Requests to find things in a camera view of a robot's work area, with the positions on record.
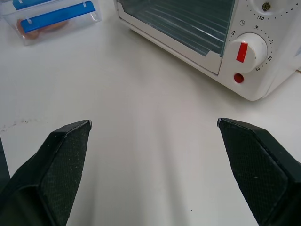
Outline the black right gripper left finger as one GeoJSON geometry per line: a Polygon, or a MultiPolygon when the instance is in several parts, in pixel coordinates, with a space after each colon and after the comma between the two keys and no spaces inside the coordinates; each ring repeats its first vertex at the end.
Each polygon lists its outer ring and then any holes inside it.
{"type": "Polygon", "coordinates": [[[51,132],[0,193],[2,226],[64,226],[84,167],[91,120],[51,132]]]}

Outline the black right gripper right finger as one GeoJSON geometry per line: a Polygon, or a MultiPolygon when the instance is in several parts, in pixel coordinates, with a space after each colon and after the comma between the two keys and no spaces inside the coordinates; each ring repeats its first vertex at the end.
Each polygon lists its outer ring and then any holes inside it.
{"type": "Polygon", "coordinates": [[[219,118],[233,176],[260,226],[301,224],[301,164],[265,129],[219,118]]]}

